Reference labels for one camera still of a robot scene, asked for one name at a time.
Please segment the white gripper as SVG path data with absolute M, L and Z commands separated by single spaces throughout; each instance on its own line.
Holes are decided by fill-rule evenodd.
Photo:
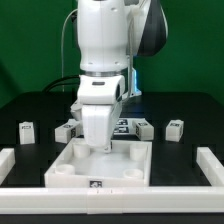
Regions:
M 122 75 L 111 77 L 80 76 L 77 100 L 71 114 L 82 122 L 84 139 L 91 148 L 111 153 L 110 142 L 122 111 L 125 79 Z

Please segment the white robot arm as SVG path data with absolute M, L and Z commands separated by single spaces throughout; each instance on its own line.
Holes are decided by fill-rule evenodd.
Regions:
M 71 111 L 81 118 L 86 144 L 107 153 L 131 96 L 133 58 L 164 47 L 166 17 L 160 0 L 79 0 L 77 35 L 81 74 Z

